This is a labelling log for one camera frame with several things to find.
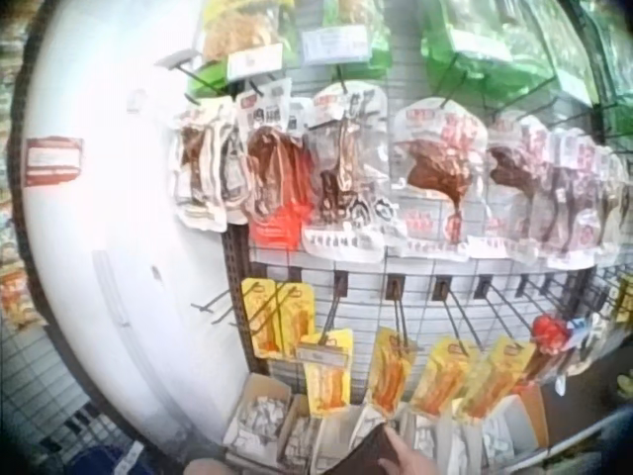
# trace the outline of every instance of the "wire grid wall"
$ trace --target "wire grid wall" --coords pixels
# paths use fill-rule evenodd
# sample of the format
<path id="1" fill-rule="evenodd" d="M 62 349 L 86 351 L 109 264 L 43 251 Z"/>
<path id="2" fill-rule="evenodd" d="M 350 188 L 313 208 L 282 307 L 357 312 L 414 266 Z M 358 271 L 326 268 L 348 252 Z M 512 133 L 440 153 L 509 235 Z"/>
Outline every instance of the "wire grid wall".
<path id="1" fill-rule="evenodd" d="M 90 402 L 44 329 L 17 333 L 2 322 L 1 384 L 2 423 L 44 473 L 60 473 L 89 447 L 125 453 L 132 445 Z"/>
<path id="2" fill-rule="evenodd" d="M 299 3 L 297 23 L 300 31 L 320 27 L 321 3 Z M 423 34 L 418 20 L 419 15 L 423 14 L 418 8 L 420 3 L 413 0 L 386 2 L 386 21 L 392 31 L 394 64 L 385 79 L 368 82 L 381 86 L 387 93 L 390 125 L 401 108 L 433 95 L 420 55 L 420 35 Z M 293 78 L 293 95 L 312 97 L 332 82 L 332 72 L 331 67 L 303 67 L 286 71 L 286 76 Z M 455 98 L 486 124 L 491 122 L 495 111 L 511 106 L 507 108 L 533 113 L 546 125 L 560 123 L 562 127 L 581 127 L 595 137 L 600 133 L 591 127 L 591 109 L 575 103 L 563 94 L 552 95 L 546 87 L 536 89 L 540 90 L 511 101 L 511 105 L 487 104 L 486 98 L 465 96 L 463 93 L 467 91 L 459 89 L 442 90 L 440 95 Z M 394 156 L 394 147 L 390 143 L 390 157 Z M 493 210 L 495 206 L 504 206 L 503 203 L 495 202 L 493 196 L 484 199 Z M 436 209 L 433 210 L 433 219 L 448 216 L 450 211 L 447 204 L 438 202 L 434 206 Z M 466 209 L 468 212 L 464 216 L 469 218 L 464 223 L 466 232 L 481 236 L 485 225 L 485 205 L 482 198 L 469 194 Z M 473 340 L 466 318 L 470 321 L 484 349 L 489 349 L 502 334 L 510 333 L 517 339 L 529 340 L 529 325 L 536 317 L 545 312 L 569 310 L 569 294 L 575 292 L 572 287 L 580 280 L 581 274 L 555 272 L 541 262 L 532 266 L 509 259 L 479 259 L 457 263 L 415 257 L 400 258 L 389 251 L 385 253 L 384 262 L 378 264 L 334 262 L 314 257 L 302 250 L 289 252 L 257 246 L 253 242 L 249 245 L 248 255 L 251 262 L 265 264 L 267 276 L 280 282 L 289 279 L 291 268 L 301 269 L 303 282 L 311 284 L 315 289 L 318 329 L 322 329 L 332 306 L 334 271 L 349 272 L 348 294 L 340 300 L 334 327 L 354 331 L 354 403 L 361 402 L 367 390 L 378 327 L 396 328 L 394 302 L 385 299 L 389 274 L 406 276 L 403 304 L 408 336 L 419 347 L 413 370 L 407 380 L 405 399 L 411 396 L 432 346 L 442 336 L 454 334 L 449 313 L 454 319 L 459 336 L 464 340 Z M 488 300 L 474 298 L 481 275 L 493 276 L 492 286 L 496 290 L 489 290 Z M 446 303 L 431 300 L 437 276 L 452 277 L 450 288 L 453 295 L 447 298 Z M 505 327 L 496 317 L 496 312 Z M 273 377 L 291 385 L 296 392 L 306 391 L 301 364 L 269 361 L 268 369 Z"/>

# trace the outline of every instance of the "price tag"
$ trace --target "price tag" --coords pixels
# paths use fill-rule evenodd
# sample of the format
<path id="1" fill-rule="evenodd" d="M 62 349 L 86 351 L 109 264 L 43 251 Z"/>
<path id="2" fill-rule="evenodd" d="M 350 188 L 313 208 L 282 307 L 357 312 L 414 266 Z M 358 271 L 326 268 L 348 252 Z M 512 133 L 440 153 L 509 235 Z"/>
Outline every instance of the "price tag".
<path id="1" fill-rule="evenodd" d="M 512 54 L 505 43 L 482 37 L 463 30 L 451 31 L 451 40 L 456 51 L 473 53 L 501 61 L 512 61 Z"/>
<path id="2" fill-rule="evenodd" d="M 300 343 L 297 345 L 296 357 L 302 363 L 323 364 L 340 369 L 347 368 L 347 353 L 335 346 Z"/>
<path id="3" fill-rule="evenodd" d="M 284 65 L 284 47 L 281 43 L 254 47 L 228 56 L 226 79 L 235 81 L 244 77 L 280 70 Z"/>
<path id="4" fill-rule="evenodd" d="M 364 25 L 321 28 L 303 32 L 304 64 L 366 62 L 371 58 Z"/>
<path id="5" fill-rule="evenodd" d="M 582 79 L 564 71 L 563 69 L 557 69 L 556 75 L 561 83 L 561 90 L 575 99 L 578 99 L 580 102 L 587 104 L 588 106 L 592 106 L 587 85 Z"/>

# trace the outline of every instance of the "hanging snack bag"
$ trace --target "hanging snack bag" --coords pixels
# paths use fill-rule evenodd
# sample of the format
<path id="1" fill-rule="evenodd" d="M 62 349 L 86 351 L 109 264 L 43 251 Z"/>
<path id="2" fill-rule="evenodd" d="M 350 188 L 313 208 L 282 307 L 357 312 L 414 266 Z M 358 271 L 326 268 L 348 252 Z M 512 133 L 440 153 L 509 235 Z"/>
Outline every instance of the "hanging snack bag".
<path id="1" fill-rule="evenodd" d="M 543 163 L 550 161 L 550 133 L 534 116 L 501 114 L 489 128 L 488 195 L 484 232 L 468 236 L 478 259 L 513 258 L 532 264 L 538 242 L 529 238 L 529 221 Z"/>
<path id="2" fill-rule="evenodd" d="M 555 138 L 554 220 L 542 236 L 540 253 L 549 267 L 585 269 L 594 266 L 599 251 L 597 147 L 580 129 L 558 132 Z M 538 209 L 533 213 L 546 216 Z"/>
<path id="3" fill-rule="evenodd" d="M 286 284 L 277 298 L 282 350 L 286 359 L 293 361 L 301 338 L 315 332 L 315 292 L 308 284 Z"/>
<path id="4" fill-rule="evenodd" d="M 484 124 L 459 104 L 423 99 L 394 122 L 394 198 L 407 232 L 397 236 L 402 256 L 468 259 L 464 212 L 469 192 L 483 198 Z M 396 226 L 396 233 L 403 227 Z"/>
<path id="5" fill-rule="evenodd" d="M 369 63 L 342 64 L 341 71 L 348 79 L 377 79 L 392 65 L 389 47 L 391 32 L 385 24 L 384 0 L 323 0 L 323 25 L 365 25 L 372 49 Z"/>
<path id="6" fill-rule="evenodd" d="M 271 63 L 281 68 L 296 61 L 294 0 L 209 0 L 202 17 L 199 49 L 204 65 L 196 73 L 216 90 L 240 76 L 272 72 Z M 262 47 L 268 48 L 253 51 Z M 228 57 L 243 51 L 251 56 L 231 67 Z M 193 80 L 190 92 L 195 97 L 215 93 Z"/>
<path id="7" fill-rule="evenodd" d="M 383 416 L 391 418 L 405 391 L 405 383 L 415 363 L 412 342 L 391 329 L 379 328 L 369 370 L 367 402 Z"/>
<path id="8" fill-rule="evenodd" d="M 310 144 L 316 202 L 304 248 L 323 258 L 380 262 L 389 200 L 387 96 L 360 81 L 332 84 L 314 98 Z"/>
<path id="9" fill-rule="evenodd" d="M 171 189 L 176 214 L 189 228 L 226 231 L 221 169 L 234 120 L 230 97 L 203 99 L 177 119 Z"/>
<path id="10" fill-rule="evenodd" d="M 302 338 L 303 343 L 318 343 L 320 333 Z M 327 334 L 327 346 L 336 346 L 347 355 L 347 368 L 304 363 L 308 384 L 310 414 L 322 418 L 344 411 L 351 397 L 351 364 L 354 349 L 352 330 L 335 330 Z"/>
<path id="11" fill-rule="evenodd" d="M 600 197 L 600 252 L 596 263 L 600 266 L 615 265 L 622 245 L 622 231 L 628 212 L 629 174 L 626 164 L 608 146 L 597 148 L 599 163 Z"/>
<path id="12" fill-rule="evenodd" d="M 308 216 L 311 169 L 303 142 L 287 134 L 291 79 L 239 94 L 237 122 L 253 180 L 245 213 L 250 236 L 260 245 L 295 249 Z"/>
<path id="13" fill-rule="evenodd" d="M 277 285 L 270 279 L 244 279 L 241 293 L 257 358 L 282 359 Z"/>
<path id="14" fill-rule="evenodd" d="M 439 417 L 463 388 L 479 354 L 474 343 L 448 336 L 438 341 L 411 398 L 411 409 Z"/>
<path id="15" fill-rule="evenodd" d="M 457 417 L 465 422 L 485 419 L 514 388 L 535 349 L 533 343 L 519 345 L 507 336 L 501 336 L 492 351 L 470 374 Z"/>

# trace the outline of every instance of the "label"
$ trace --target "label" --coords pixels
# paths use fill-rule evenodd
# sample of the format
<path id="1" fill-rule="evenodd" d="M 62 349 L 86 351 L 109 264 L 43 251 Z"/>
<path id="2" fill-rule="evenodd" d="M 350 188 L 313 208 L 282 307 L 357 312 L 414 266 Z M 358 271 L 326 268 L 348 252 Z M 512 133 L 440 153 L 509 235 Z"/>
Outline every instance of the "label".
<path id="1" fill-rule="evenodd" d="M 28 139 L 25 185 L 49 186 L 74 180 L 81 174 L 82 154 L 82 139 Z"/>
<path id="2" fill-rule="evenodd" d="M 592 106 L 587 85 L 582 79 L 563 69 L 557 69 L 556 75 L 558 76 L 562 91 L 566 92 L 575 99 L 578 99 L 580 102 L 587 104 L 588 106 Z"/>
<path id="3" fill-rule="evenodd" d="M 347 368 L 347 354 L 340 348 L 300 343 L 296 348 L 296 359 L 302 363 L 323 364 L 336 368 Z"/>
<path id="4" fill-rule="evenodd" d="M 229 82 L 265 72 L 275 72 L 284 65 L 284 48 L 281 43 L 254 47 L 228 56 L 226 79 Z"/>
<path id="5" fill-rule="evenodd" d="M 512 61 L 512 54 L 503 42 L 463 30 L 453 30 L 450 35 L 456 51 L 471 52 L 501 61 Z"/>
<path id="6" fill-rule="evenodd" d="M 365 25 L 321 28 L 302 34 L 304 64 L 366 62 L 371 58 Z"/>

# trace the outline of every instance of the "display rack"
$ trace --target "display rack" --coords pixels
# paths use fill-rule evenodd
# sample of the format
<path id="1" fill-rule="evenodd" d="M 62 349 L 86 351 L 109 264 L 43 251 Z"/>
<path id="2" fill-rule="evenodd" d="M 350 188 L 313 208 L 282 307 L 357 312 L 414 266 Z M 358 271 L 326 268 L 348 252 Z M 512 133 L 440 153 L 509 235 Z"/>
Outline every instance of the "display rack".
<path id="1" fill-rule="evenodd" d="M 386 91 L 391 123 L 399 109 L 430 97 L 437 91 L 430 90 L 425 77 L 419 51 L 422 32 L 419 29 L 416 2 L 386 3 L 394 64 L 386 78 L 368 82 L 378 84 Z M 321 2 L 300 2 L 298 5 L 300 31 L 318 28 L 321 18 Z M 332 82 L 332 69 L 328 67 L 290 69 L 284 74 L 293 78 L 293 95 L 300 97 L 311 97 Z M 485 97 L 479 102 L 462 104 L 487 124 L 501 110 L 516 108 L 526 114 L 536 115 L 549 126 L 581 127 L 598 143 L 603 143 L 606 132 L 602 113 L 606 106 L 588 108 L 564 95 L 552 94 L 545 87 L 549 82 L 526 91 L 506 104 L 487 103 Z M 257 86 L 250 81 L 246 87 Z M 461 83 L 458 83 L 444 91 L 444 97 L 458 95 L 460 87 Z M 445 205 L 437 206 L 440 208 L 438 213 L 445 213 Z M 471 202 L 467 206 L 470 207 L 469 217 L 484 215 L 481 203 Z M 483 226 L 483 223 L 472 221 L 467 222 L 467 225 Z M 628 223 L 625 233 L 630 242 L 632 222 Z M 400 258 L 388 251 L 380 264 L 355 264 L 320 259 L 302 250 L 291 252 L 257 246 L 249 241 L 247 228 L 237 226 L 229 226 L 223 243 L 232 306 L 215 322 L 223 320 L 231 309 L 234 310 L 234 325 L 239 331 L 250 370 L 271 374 L 292 386 L 295 392 L 306 392 L 304 371 L 300 364 L 266 362 L 254 356 L 240 282 L 246 277 L 268 277 L 278 282 L 308 283 L 315 289 L 317 329 L 323 328 L 336 301 L 334 327 L 349 328 L 354 332 L 353 403 L 360 403 L 367 390 L 369 365 L 378 327 L 397 328 L 398 307 L 388 298 L 394 282 L 398 281 L 403 288 L 402 308 L 408 335 L 419 345 L 415 365 L 407 380 L 407 400 L 419 380 L 431 347 L 442 336 L 455 335 L 473 340 L 482 349 L 488 349 L 502 334 L 528 341 L 532 322 L 544 313 L 561 315 L 570 320 L 582 312 L 604 312 L 607 318 L 612 309 L 607 304 L 614 303 L 616 281 L 604 281 L 604 278 L 618 270 L 629 271 L 633 263 L 633 249 L 629 246 L 620 255 L 619 267 L 597 271 L 552 271 L 541 263 L 528 266 L 508 259 L 473 259 L 457 263 Z M 341 277 L 346 286 L 338 299 L 335 298 L 334 282 Z M 216 299 L 201 310 L 213 311 L 211 308 Z"/>

